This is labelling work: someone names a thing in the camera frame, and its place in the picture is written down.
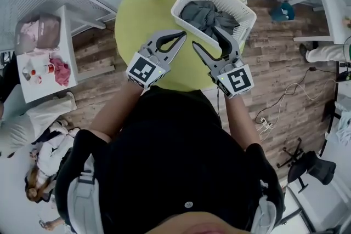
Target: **floor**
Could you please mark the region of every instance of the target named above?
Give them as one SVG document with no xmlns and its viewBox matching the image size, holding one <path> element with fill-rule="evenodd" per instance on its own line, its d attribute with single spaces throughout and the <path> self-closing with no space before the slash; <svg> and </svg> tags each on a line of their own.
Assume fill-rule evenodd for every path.
<svg viewBox="0 0 351 234">
<path fill-rule="evenodd" d="M 299 43 L 292 40 L 294 36 L 328 35 L 324 12 L 313 12 L 311 7 L 298 4 L 294 6 L 296 17 L 293 21 L 271 22 L 268 11 L 275 5 L 273 0 L 248 2 L 248 6 L 257 14 L 257 21 L 243 52 L 244 61 L 249 64 L 255 83 L 254 88 L 243 96 L 252 118 L 260 110 L 277 102 L 289 84 L 301 81 L 310 66 L 325 71 L 336 69 L 334 62 L 306 64 L 300 56 Z M 73 45 L 80 72 L 111 64 L 116 66 L 114 72 L 90 78 L 72 88 L 78 109 L 65 118 L 72 126 L 86 128 L 106 101 L 125 83 L 126 64 L 118 54 L 114 22 L 109 22 L 106 30 L 93 28 L 75 36 Z M 301 86 L 314 98 L 322 92 L 327 79 L 334 77 L 335 74 L 329 72 L 309 72 Z M 217 110 L 217 90 L 205 90 L 204 93 Z M 276 168 L 277 163 L 287 158 L 282 148 L 286 146 L 293 150 L 298 137 L 302 138 L 305 150 L 321 149 L 329 124 L 328 121 L 321 123 L 321 115 L 325 102 L 333 99 L 333 95 L 334 85 L 329 81 L 324 92 L 314 101 L 309 100 L 300 87 L 294 96 L 285 97 L 278 124 L 272 131 L 261 134 L 264 139 L 262 146 L 273 167 Z M 278 110 L 279 104 L 262 112 L 257 120 L 265 117 L 268 122 L 274 123 L 278 118 Z M 222 94 L 219 98 L 219 113 L 223 128 L 228 131 Z M 282 178 L 287 174 L 287 168 L 279 169 L 277 173 Z"/>
</svg>

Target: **chair leg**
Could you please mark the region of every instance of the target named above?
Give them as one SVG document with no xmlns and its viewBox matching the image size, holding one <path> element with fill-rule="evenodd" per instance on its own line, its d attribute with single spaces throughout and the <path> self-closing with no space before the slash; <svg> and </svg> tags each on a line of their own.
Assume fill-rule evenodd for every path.
<svg viewBox="0 0 351 234">
<path fill-rule="evenodd" d="M 294 152 L 295 157 L 297 157 L 299 150 L 300 150 L 300 147 L 301 147 L 301 143 L 302 143 L 301 138 L 298 138 L 297 140 L 298 140 L 298 144 L 297 144 L 297 147 L 296 147 L 295 152 Z"/>
<path fill-rule="evenodd" d="M 290 152 L 288 152 L 288 151 L 286 150 L 286 147 L 283 147 L 283 151 L 284 151 L 286 154 L 288 154 L 290 157 L 294 157 L 293 154 L 291 154 Z"/>
<path fill-rule="evenodd" d="M 301 184 L 301 189 L 298 191 L 298 193 L 300 194 L 302 191 L 304 191 L 307 188 L 308 184 L 305 185 L 300 176 L 298 177 L 298 182 L 300 182 Z"/>
<path fill-rule="evenodd" d="M 289 160 L 285 161 L 282 165 L 280 165 L 280 164 L 277 163 L 277 164 L 276 164 L 276 167 L 277 167 L 278 169 L 280 169 L 281 167 L 283 167 L 283 166 L 289 164 L 292 160 L 293 160 L 293 158 L 290 158 Z"/>
</svg>

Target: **hand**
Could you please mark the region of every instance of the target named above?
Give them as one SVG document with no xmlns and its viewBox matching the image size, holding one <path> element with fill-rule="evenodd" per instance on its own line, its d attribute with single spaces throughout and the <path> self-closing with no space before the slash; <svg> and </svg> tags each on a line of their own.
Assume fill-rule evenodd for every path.
<svg viewBox="0 0 351 234">
<path fill-rule="evenodd" d="M 31 152 L 29 152 L 29 157 L 37 161 L 38 159 L 37 154 L 38 154 L 38 151 L 36 149 L 33 149 Z"/>
<path fill-rule="evenodd" d="M 42 227 L 45 229 L 45 230 L 48 230 L 48 231 L 53 231 L 56 227 L 56 225 L 53 224 L 52 221 L 48 221 L 48 222 L 45 222 Z"/>
</svg>

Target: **white plastic basket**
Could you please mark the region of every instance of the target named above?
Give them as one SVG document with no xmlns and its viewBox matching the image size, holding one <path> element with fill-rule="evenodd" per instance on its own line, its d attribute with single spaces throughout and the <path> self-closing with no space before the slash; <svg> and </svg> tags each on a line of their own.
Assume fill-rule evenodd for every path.
<svg viewBox="0 0 351 234">
<path fill-rule="evenodd" d="M 175 4 L 171 9 L 171 14 L 175 19 L 175 22 L 183 27 L 184 29 L 190 31 L 196 36 L 203 39 L 205 42 L 219 49 L 218 42 L 206 35 L 202 31 L 198 30 L 191 24 L 182 20 L 179 16 L 183 8 L 190 2 L 194 0 L 176 0 Z M 245 42 L 246 38 L 250 34 L 251 28 L 256 21 L 256 14 L 248 6 L 241 3 L 239 0 L 207 0 L 212 1 L 219 11 L 225 11 L 235 18 L 235 20 L 240 24 L 233 30 L 232 36 L 238 42 L 239 47 Z"/>
</svg>

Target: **black chair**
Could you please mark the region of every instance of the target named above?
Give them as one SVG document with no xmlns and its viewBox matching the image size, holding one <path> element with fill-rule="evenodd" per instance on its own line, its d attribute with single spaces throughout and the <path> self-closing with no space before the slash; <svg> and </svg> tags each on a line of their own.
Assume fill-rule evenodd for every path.
<svg viewBox="0 0 351 234">
<path fill-rule="evenodd" d="M 318 179 L 323 185 L 328 185 L 334 177 L 336 164 L 319 159 L 314 151 L 304 153 L 303 150 L 300 149 L 301 138 L 298 138 L 298 141 L 299 143 L 293 154 L 289 153 L 286 147 L 283 147 L 283 151 L 290 156 L 290 159 L 285 161 L 282 165 L 277 164 L 276 166 L 278 169 L 285 165 L 290 167 L 287 181 L 291 183 L 298 179 L 301 184 L 301 189 L 298 193 L 304 191 L 308 186 L 308 184 L 305 185 L 301 179 L 301 176 L 305 172 Z"/>
</svg>

